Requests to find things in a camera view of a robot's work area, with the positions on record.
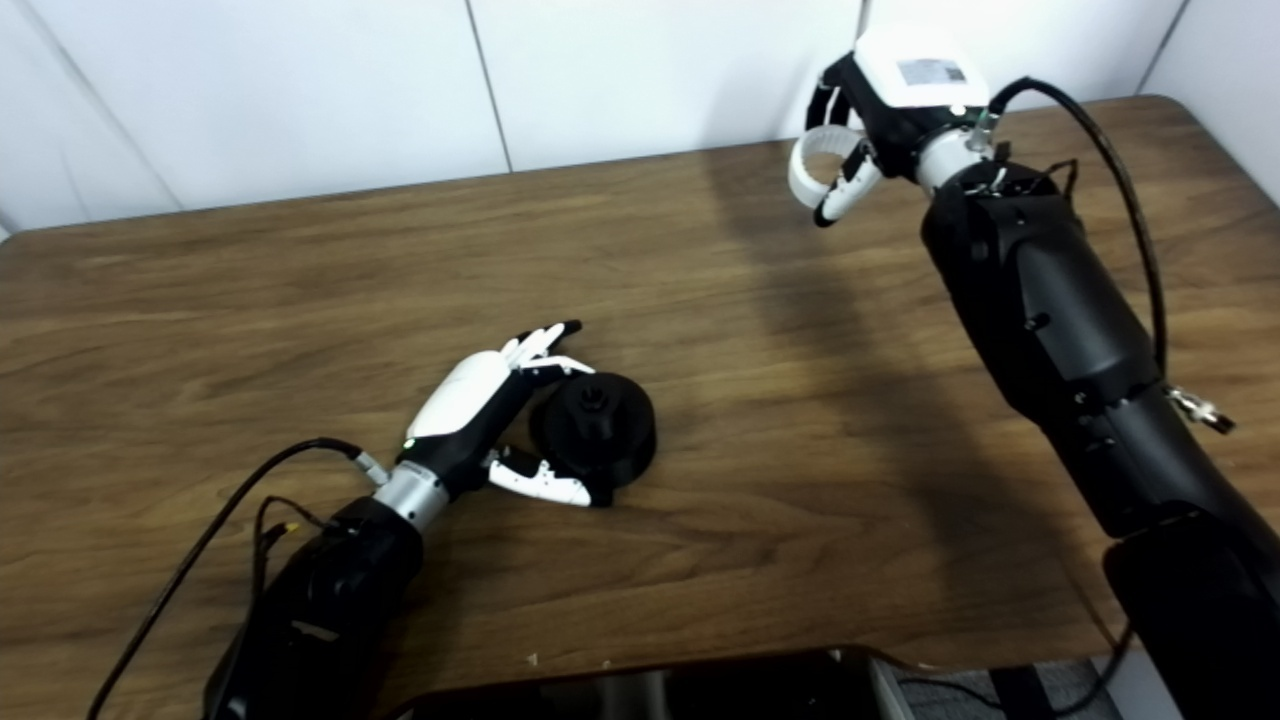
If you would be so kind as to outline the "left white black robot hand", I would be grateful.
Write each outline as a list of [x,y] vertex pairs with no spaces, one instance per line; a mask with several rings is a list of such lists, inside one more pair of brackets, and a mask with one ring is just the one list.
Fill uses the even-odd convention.
[[396,469],[376,500],[411,521],[425,520],[429,505],[454,502],[485,484],[554,503],[612,506],[612,489],[500,441],[538,389],[594,373],[556,354],[559,342],[581,328],[579,320],[544,325],[460,361],[410,423]]

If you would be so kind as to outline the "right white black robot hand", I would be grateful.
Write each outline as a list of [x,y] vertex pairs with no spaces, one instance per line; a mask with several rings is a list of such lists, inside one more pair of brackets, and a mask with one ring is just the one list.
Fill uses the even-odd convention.
[[933,197],[993,159],[991,96],[977,63],[945,32],[865,29],[818,77],[788,186],[822,228],[882,179],[904,178]]

